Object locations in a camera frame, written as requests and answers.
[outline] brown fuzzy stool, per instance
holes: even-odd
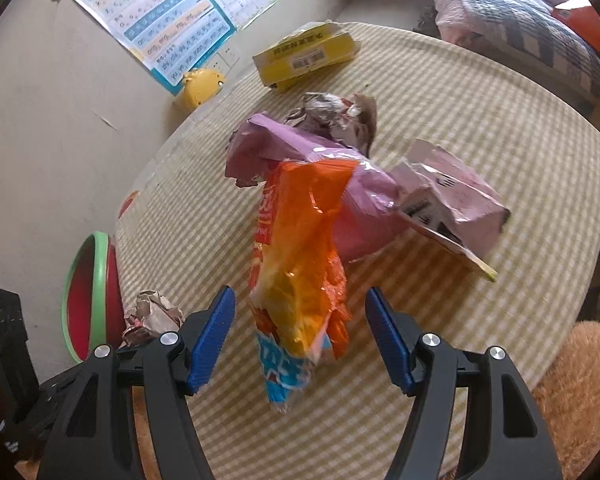
[[[533,396],[564,480],[575,480],[600,450],[600,323],[576,323]]]

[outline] tiled floor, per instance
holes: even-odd
[[[411,30],[432,0],[352,0],[336,21],[363,22]]]

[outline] metal screw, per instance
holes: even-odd
[[[165,332],[160,336],[160,342],[163,345],[174,345],[178,342],[178,334],[175,332]]]
[[[106,357],[109,355],[109,352],[111,352],[109,345],[100,345],[93,351],[96,357]]]
[[[427,346],[438,346],[440,344],[440,338],[429,332],[422,336],[422,342]]]
[[[497,359],[498,361],[500,359],[504,359],[507,355],[507,353],[499,346],[492,346],[489,350],[489,354],[491,354],[491,357]]]

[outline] plaid blanket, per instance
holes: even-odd
[[[600,58],[569,27],[552,18],[544,0],[460,0],[474,32],[504,41],[600,95]]]

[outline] wall socket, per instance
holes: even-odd
[[[229,65],[229,67],[235,65],[240,59],[240,53],[235,47],[232,48],[230,46],[223,45],[220,47],[220,50],[218,50],[218,53],[222,59],[224,59],[225,63]]]
[[[231,70],[231,67],[225,63],[224,59],[219,54],[214,54],[209,61],[206,62],[206,67],[212,70],[216,70],[222,75],[226,76]]]

